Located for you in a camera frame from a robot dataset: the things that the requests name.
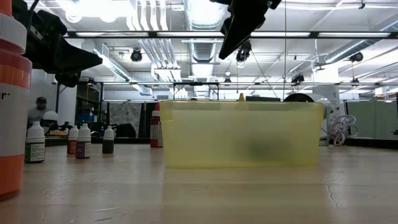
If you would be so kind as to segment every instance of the plastic container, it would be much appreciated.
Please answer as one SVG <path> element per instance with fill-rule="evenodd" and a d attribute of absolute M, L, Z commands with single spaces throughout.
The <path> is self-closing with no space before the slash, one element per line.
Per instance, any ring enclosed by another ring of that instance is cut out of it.
<path fill-rule="evenodd" d="M 76 154 L 76 145 L 78 137 L 79 137 L 79 129 L 77 129 L 77 125 L 74 125 L 74 127 L 69 131 L 68 146 L 67 146 L 68 155 Z"/>
<path fill-rule="evenodd" d="M 91 157 L 91 130 L 87 124 L 83 124 L 79 130 L 75 157 L 76 159 L 88 159 Z"/>
<path fill-rule="evenodd" d="M 162 123 L 160 122 L 160 105 L 157 103 L 150 119 L 150 147 L 163 147 Z"/>
<path fill-rule="evenodd" d="M 167 167 L 318 162 L 320 103 L 163 101 L 160 108 Z"/>
<path fill-rule="evenodd" d="M 102 142 L 102 153 L 112 154 L 114 149 L 114 131 L 111 126 L 104 132 L 104 139 Z"/>
<path fill-rule="evenodd" d="M 40 122 L 35 121 L 27 130 L 25 143 L 25 163 L 41 163 L 45 160 L 45 136 Z"/>
<path fill-rule="evenodd" d="M 21 189 L 32 63 L 21 54 L 26 28 L 11 17 L 11 0 L 0 3 L 0 201 Z"/>

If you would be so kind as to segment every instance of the black camera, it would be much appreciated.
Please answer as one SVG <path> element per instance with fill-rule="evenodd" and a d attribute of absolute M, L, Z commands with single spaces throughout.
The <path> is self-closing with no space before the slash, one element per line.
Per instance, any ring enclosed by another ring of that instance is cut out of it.
<path fill-rule="evenodd" d="M 266 21 L 268 9 L 276 9 L 282 0 L 210 0 L 228 5 L 231 17 L 224 21 L 221 32 L 225 35 L 219 58 L 225 59 L 250 38 L 251 33 Z"/>
<path fill-rule="evenodd" d="M 250 40 L 247 40 L 242 44 L 241 48 L 238 50 L 238 53 L 236 54 L 236 61 L 245 62 L 250 56 L 250 51 L 251 51 Z"/>
<path fill-rule="evenodd" d="M 133 62 L 140 62 L 142 60 L 141 49 L 139 48 L 133 49 L 130 58 Z"/>

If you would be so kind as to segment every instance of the dark liquid bottle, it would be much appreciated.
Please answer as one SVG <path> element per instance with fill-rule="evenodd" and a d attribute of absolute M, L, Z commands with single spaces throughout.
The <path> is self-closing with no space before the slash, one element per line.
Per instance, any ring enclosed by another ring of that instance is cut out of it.
<path fill-rule="evenodd" d="M 108 126 L 107 130 L 105 130 L 104 140 L 102 143 L 102 153 L 103 154 L 112 154 L 114 149 L 114 132 L 111 126 Z"/>

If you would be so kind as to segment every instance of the yellow translucent plastic bin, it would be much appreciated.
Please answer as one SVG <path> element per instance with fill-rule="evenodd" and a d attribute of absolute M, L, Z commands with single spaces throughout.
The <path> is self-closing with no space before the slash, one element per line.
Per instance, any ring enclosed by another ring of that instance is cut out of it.
<path fill-rule="evenodd" d="M 167 167 L 318 162 L 320 103 L 163 101 L 160 119 Z"/>

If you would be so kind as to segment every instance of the person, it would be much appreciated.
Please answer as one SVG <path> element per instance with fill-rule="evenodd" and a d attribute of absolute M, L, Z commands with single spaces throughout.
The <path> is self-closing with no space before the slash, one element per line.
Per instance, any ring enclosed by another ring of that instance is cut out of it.
<path fill-rule="evenodd" d="M 36 99 L 36 107 L 28 112 L 28 124 L 33 124 L 34 121 L 40 121 L 49 110 L 47 109 L 47 99 L 45 97 L 38 97 Z"/>

